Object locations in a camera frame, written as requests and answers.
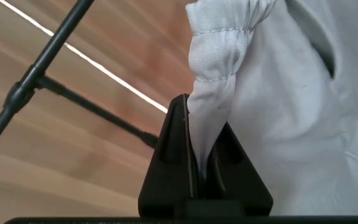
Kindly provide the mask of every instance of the beige wall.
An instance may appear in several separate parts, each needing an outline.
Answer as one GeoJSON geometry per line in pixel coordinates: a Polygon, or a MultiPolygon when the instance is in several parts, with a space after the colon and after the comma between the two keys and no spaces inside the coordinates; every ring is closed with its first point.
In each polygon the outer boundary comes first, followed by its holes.
{"type": "MultiPolygon", "coordinates": [[[[10,0],[55,30],[74,1],[10,0]]],[[[95,1],[69,43],[168,106],[191,91],[184,0],[95,1]]],[[[0,3],[0,110],[49,37],[0,3]]],[[[62,49],[47,75],[158,134],[165,114],[62,49]]],[[[0,223],[18,216],[136,216],[152,150],[47,90],[0,138],[0,223]]]]}

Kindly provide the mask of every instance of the black pole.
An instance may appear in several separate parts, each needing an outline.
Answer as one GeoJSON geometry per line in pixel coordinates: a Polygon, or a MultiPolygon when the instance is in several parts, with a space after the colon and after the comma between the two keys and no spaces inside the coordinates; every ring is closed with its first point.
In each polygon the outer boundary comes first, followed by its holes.
{"type": "Polygon", "coordinates": [[[60,96],[63,96],[64,98],[82,106],[88,111],[93,112],[94,114],[104,118],[109,122],[112,122],[113,124],[119,126],[120,128],[125,129],[127,132],[139,137],[148,146],[152,148],[155,147],[158,140],[157,136],[141,131],[140,129],[129,124],[128,122],[124,121],[120,117],[111,114],[107,110],[90,102],[89,100],[75,93],[74,91],[69,90],[59,82],[56,82],[55,80],[52,80],[49,77],[43,76],[38,79],[38,84],[39,84],[39,88],[46,88],[60,96]]]}
{"type": "Polygon", "coordinates": [[[14,114],[29,102],[34,94],[34,89],[37,87],[37,80],[44,76],[46,69],[92,3],[93,0],[77,0],[34,64],[29,67],[23,78],[12,86],[5,99],[4,108],[0,113],[0,135],[14,114]]]}

